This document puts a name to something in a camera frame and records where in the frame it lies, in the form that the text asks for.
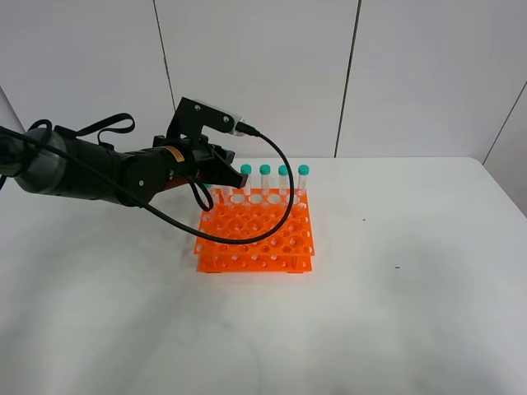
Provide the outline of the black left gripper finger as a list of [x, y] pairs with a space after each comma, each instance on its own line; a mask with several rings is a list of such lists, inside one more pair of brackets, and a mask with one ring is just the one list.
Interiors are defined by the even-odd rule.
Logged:
[[212, 158], [199, 165], [199, 179], [205, 184], [243, 188], [245, 176], [233, 166], [233, 151], [213, 150]]

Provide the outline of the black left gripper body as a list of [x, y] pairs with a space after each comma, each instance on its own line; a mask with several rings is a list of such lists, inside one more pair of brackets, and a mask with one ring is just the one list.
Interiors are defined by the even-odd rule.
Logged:
[[155, 192], [179, 187], [187, 184], [189, 180], [196, 184], [204, 184], [199, 179], [198, 165], [206, 159], [211, 159], [213, 150], [229, 150], [210, 143], [208, 137], [204, 135], [201, 138], [198, 145], [192, 148], [188, 138], [154, 137], [152, 149], [155, 152], [155, 160], [152, 164], [152, 181]]

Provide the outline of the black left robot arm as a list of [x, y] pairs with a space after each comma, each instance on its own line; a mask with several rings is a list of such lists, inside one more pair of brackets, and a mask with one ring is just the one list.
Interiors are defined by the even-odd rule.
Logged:
[[102, 200], [126, 207], [134, 198], [149, 203], [158, 193], [184, 184], [243, 188], [247, 178], [232, 166], [234, 152], [209, 142], [205, 127], [229, 133], [236, 121], [216, 110], [175, 113], [167, 133], [152, 147], [117, 152], [92, 133], [117, 132], [129, 120], [116, 114], [77, 132], [41, 120], [26, 133], [1, 130], [1, 176], [13, 178], [28, 193]]

